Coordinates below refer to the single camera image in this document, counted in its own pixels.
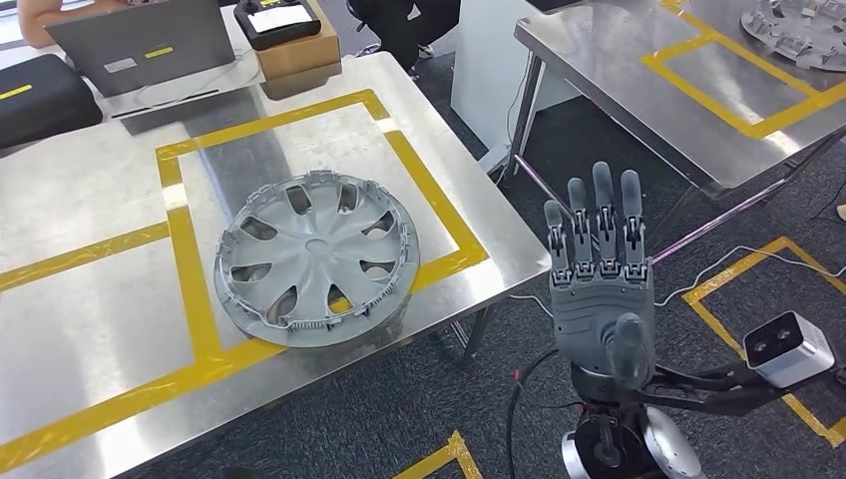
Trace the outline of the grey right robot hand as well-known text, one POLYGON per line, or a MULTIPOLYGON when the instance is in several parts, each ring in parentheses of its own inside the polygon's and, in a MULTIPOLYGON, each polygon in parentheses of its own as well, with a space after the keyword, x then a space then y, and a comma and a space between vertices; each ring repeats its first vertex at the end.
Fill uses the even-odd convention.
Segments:
POLYGON ((593 207, 579 178, 568 182, 569 222, 559 204, 544 205, 554 335, 573 365, 639 389, 655 369, 653 272, 640 180, 625 170, 615 182, 604 161, 594 163, 592 175, 593 207))

